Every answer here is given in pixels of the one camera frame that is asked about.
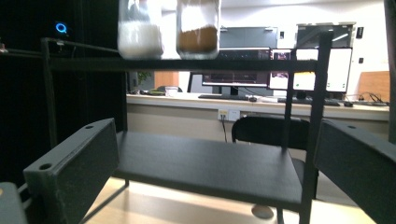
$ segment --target blue light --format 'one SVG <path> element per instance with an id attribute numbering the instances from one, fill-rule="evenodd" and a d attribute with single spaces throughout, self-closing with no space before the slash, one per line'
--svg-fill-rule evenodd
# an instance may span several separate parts
<path id="1" fill-rule="evenodd" d="M 67 33 L 67 26 L 64 23 L 61 23 L 61 22 L 56 23 L 55 28 L 59 33 L 62 33 L 62 34 Z"/>

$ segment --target monitor screen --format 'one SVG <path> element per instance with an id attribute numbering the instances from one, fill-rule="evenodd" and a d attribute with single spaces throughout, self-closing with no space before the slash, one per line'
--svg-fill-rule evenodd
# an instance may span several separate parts
<path id="1" fill-rule="evenodd" d="M 210 73 L 203 74 L 204 86 L 267 87 L 268 73 Z"/>
<path id="2" fill-rule="evenodd" d="M 323 31 L 333 31 L 333 48 L 351 47 L 353 24 L 299 24 L 297 31 L 297 48 L 317 48 L 319 45 L 319 34 Z"/>
<path id="3" fill-rule="evenodd" d="M 326 90 L 329 92 L 347 92 L 349 67 L 352 48 L 332 49 L 330 53 L 328 80 Z M 316 60 L 317 49 L 297 49 L 298 60 Z M 269 76 L 268 88 L 286 90 L 288 87 L 287 71 L 272 71 Z M 293 88 L 297 91 L 312 91 L 315 87 L 315 73 L 303 72 L 294 74 Z"/>
<path id="4" fill-rule="evenodd" d="M 291 49 L 271 49 L 271 60 L 290 60 Z"/>
<path id="5" fill-rule="evenodd" d="M 220 49 L 217 60 L 270 60 L 270 48 Z M 202 85 L 231 87 L 230 94 L 238 94 L 237 88 L 266 88 L 270 72 L 203 73 Z"/>

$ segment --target white wall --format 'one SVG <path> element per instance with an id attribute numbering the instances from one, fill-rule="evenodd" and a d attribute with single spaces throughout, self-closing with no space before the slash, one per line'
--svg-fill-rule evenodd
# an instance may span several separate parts
<path id="1" fill-rule="evenodd" d="M 279 48 L 292 48 L 298 23 L 356 22 L 364 27 L 362 39 L 353 41 L 352 64 L 347 94 L 355 94 L 362 71 L 388 71 L 387 36 L 382 0 L 294 5 L 275 7 L 223 8 L 220 24 L 225 27 L 275 26 L 285 32 Z M 178 58 L 176 53 L 176 15 L 163 13 L 164 58 Z M 188 76 L 180 76 L 180 86 L 187 89 Z"/>

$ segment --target glass jar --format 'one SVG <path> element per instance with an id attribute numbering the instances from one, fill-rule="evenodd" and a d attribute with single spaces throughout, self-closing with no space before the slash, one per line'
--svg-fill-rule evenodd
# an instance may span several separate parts
<path id="1" fill-rule="evenodd" d="M 219 54 L 220 0 L 177 0 L 177 53 L 181 59 Z"/>
<path id="2" fill-rule="evenodd" d="M 119 7 L 120 56 L 124 59 L 161 58 L 161 1 L 120 0 Z"/>

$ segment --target ceiling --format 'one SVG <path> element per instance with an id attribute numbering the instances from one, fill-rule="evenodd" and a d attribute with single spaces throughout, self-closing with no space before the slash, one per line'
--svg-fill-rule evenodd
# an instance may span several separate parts
<path id="1" fill-rule="evenodd" d="M 221 7 L 268 7 L 281 5 L 361 2 L 364 0 L 222 0 Z M 163 10 L 175 10 L 177 0 L 163 0 Z"/>

